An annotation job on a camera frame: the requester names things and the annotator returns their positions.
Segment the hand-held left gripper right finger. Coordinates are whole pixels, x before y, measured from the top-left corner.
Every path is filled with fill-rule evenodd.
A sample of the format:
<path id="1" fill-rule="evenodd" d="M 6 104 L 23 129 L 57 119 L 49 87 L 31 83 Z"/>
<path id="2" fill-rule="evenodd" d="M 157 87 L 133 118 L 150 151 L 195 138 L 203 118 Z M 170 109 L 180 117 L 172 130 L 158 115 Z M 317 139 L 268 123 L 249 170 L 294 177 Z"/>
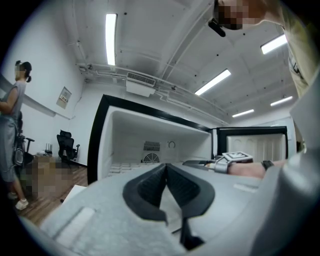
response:
<path id="1" fill-rule="evenodd" d="M 200 179 L 172 164 L 166 165 L 166 184 L 181 209 L 180 243 L 192 250 L 204 240 L 192 234 L 189 219 L 202 216 L 215 198 L 215 190 L 207 181 Z"/>

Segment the brown cardboard box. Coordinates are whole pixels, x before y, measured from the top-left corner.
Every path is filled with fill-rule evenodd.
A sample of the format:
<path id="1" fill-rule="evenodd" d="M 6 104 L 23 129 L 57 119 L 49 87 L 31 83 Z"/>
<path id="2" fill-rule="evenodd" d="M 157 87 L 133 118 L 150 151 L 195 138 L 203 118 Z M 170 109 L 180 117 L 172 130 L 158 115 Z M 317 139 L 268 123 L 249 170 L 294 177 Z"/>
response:
<path id="1" fill-rule="evenodd" d="M 22 188 L 28 197 L 58 198 L 73 183 L 73 171 L 60 158 L 35 156 L 20 173 Z"/>

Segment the person's right forearm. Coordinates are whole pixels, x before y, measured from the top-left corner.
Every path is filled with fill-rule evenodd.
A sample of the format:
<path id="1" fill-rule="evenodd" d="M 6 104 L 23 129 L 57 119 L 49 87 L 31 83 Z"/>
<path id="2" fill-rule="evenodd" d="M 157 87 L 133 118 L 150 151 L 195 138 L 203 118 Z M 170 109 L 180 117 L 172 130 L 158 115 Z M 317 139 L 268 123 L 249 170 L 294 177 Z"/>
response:
<path id="1" fill-rule="evenodd" d="M 272 161 L 274 166 L 282 167 L 288 160 Z M 263 179 L 266 171 L 263 168 L 261 162 L 252 163 L 232 163 L 228 169 L 227 173 L 233 176 L 242 177 L 253 177 L 258 179 Z"/>

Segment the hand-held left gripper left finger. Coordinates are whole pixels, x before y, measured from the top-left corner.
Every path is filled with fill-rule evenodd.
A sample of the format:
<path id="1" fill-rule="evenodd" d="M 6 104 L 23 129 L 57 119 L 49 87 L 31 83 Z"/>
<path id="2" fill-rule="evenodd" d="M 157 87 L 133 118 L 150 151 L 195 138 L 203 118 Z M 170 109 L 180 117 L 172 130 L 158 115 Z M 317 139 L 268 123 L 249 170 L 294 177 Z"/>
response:
<path id="1" fill-rule="evenodd" d="M 128 208 L 139 218 L 168 225 L 167 215 L 160 209 L 163 191 L 167 185 L 166 168 L 165 164 L 160 164 L 131 179 L 124 185 L 122 197 Z"/>

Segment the beige shirt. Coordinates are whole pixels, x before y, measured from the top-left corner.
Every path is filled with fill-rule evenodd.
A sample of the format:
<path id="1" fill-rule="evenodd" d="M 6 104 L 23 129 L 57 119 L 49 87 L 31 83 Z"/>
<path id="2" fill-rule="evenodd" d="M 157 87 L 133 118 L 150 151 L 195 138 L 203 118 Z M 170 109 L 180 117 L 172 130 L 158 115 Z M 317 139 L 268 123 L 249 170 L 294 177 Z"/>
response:
<path id="1" fill-rule="evenodd" d="M 302 97 L 313 84 L 318 66 L 320 53 L 312 39 L 315 29 L 312 25 L 304 25 L 302 21 L 281 1 L 283 25 L 281 25 L 288 44 L 288 56 L 294 56 L 302 77 L 291 74 L 297 94 Z"/>

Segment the grey wall panel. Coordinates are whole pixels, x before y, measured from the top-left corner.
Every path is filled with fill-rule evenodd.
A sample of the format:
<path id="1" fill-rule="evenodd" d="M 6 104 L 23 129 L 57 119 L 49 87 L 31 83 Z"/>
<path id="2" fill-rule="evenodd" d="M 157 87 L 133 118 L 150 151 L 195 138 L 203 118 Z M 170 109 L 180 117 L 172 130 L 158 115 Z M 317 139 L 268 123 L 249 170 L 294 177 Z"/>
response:
<path id="1" fill-rule="evenodd" d="M 56 104 L 62 109 L 66 109 L 72 93 L 64 86 L 56 101 Z"/>

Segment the white ceiling air conditioner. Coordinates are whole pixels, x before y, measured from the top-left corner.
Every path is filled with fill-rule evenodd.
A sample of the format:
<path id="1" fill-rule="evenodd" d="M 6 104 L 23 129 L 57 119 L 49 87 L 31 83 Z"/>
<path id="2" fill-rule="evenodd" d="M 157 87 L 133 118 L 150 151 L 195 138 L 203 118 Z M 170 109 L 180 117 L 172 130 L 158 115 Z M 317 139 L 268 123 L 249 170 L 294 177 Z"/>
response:
<path id="1" fill-rule="evenodd" d="M 128 93 L 136 94 L 143 97 L 149 97 L 156 91 L 154 88 L 156 81 L 149 77 L 128 72 L 125 86 Z"/>

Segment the long ceiling light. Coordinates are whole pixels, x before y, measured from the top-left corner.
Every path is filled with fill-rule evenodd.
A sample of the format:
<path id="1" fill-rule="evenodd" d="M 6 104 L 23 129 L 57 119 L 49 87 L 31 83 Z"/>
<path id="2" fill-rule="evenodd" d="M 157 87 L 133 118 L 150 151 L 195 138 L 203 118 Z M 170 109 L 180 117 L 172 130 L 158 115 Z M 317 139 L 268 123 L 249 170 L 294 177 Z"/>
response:
<path id="1" fill-rule="evenodd" d="M 105 16 L 105 50 L 108 65 L 116 65 L 116 25 L 117 14 L 108 13 Z"/>
<path id="2" fill-rule="evenodd" d="M 255 112 L 254 109 L 249 109 L 249 110 L 246 110 L 246 111 L 243 111 L 243 112 L 240 112 L 240 113 L 233 114 L 232 117 L 233 118 L 237 118 L 237 117 L 248 115 L 248 114 L 251 114 L 251 113 L 254 113 L 254 112 Z"/>
<path id="3" fill-rule="evenodd" d="M 274 107 L 274 106 L 277 106 L 277 105 L 280 105 L 280 104 L 283 104 L 283 103 L 286 103 L 288 101 L 291 101 L 293 99 L 293 96 L 288 96 L 288 97 L 284 97 L 280 100 L 277 100 L 277 101 L 274 101 L 270 104 L 271 107 Z"/>
<path id="4" fill-rule="evenodd" d="M 283 45 L 287 44 L 287 38 L 285 34 L 282 34 L 271 41 L 263 44 L 260 48 L 264 55 L 272 52 L 273 50 L 282 47 Z"/>
<path id="5" fill-rule="evenodd" d="M 215 76 L 212 80 L 210 80 L 208 83 L 206 83 L 204 86 L 202 86 L 200 89 L 198 89 L 195 94 L 197 96 L 200 96 L 210 90 L 212 87 L 223 81 L 224 79 L 228 78 L 231 75 L 231 72 L 228 69 L 225 69 L 223 72 L 221 72 L 219 75 Z"/>

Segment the black office chair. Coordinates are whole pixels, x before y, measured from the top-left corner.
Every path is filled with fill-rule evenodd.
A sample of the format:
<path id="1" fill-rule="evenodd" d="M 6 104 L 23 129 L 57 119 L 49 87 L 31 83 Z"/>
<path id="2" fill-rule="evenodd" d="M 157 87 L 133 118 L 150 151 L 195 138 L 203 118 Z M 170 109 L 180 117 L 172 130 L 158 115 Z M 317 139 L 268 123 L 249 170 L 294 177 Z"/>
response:
<path id="1" fill-rule="evenodd" d="M 58 156 L 62 162 L 70 165 L 78 157 L 80 144 L 77 144 L 74 148 L 74 139 L 69 131 L 61 130 L 56 138 L 59 145 Z"/>

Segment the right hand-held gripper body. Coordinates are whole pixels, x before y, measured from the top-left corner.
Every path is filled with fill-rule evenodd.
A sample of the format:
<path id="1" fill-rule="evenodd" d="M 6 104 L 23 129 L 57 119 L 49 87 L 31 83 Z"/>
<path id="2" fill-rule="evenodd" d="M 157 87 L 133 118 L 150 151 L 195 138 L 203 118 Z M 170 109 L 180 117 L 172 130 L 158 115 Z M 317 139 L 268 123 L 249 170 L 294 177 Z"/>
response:
<path id="1" fill-rule="evenodd" d="M 242 152 L 242 151 L 235 151 L 235 152 L 224 152 L 222 155 L 216 156 L 214 159 L 205 160 L 210 161 L 210 163 L 206 165 L 185 165 L 189 167 L 195 167 L 200 169 L 208 169 L 215 173 L 220 174 L 227 174 L 228 167 L 233 163 L 252 163 L 253 156 Z"/>

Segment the open white refrigerator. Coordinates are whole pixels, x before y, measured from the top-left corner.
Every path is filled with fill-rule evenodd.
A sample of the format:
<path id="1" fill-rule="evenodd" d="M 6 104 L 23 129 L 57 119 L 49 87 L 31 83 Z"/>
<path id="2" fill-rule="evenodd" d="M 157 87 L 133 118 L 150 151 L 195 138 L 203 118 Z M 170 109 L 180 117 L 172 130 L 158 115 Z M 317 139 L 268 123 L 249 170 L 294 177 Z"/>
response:
<path id="1" fill-rule="evenodd" d="M 183 163 L 213 158 L 213 130 L 143 104 L 104 94 L 93 121 L 87 181 L 114 163 Z"/>

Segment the white table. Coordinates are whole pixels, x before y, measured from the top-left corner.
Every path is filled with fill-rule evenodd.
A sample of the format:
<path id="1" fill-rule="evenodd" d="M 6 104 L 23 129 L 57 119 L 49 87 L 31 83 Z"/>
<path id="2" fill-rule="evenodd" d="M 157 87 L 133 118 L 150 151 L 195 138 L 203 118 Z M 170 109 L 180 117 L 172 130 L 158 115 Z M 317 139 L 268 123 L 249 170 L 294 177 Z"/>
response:
<path id="1" fill-rule="evenodd" d="M 74 185 L 68 195 L 66 196 L 65 199 L 61 199 L 62 203 L 67 202 L 71 198 L 73 198 L 75 195 L 79 194 L 81 191 L 85 190 L 87 187 L 86 186 L 81 186 L 81 185 Z"/>

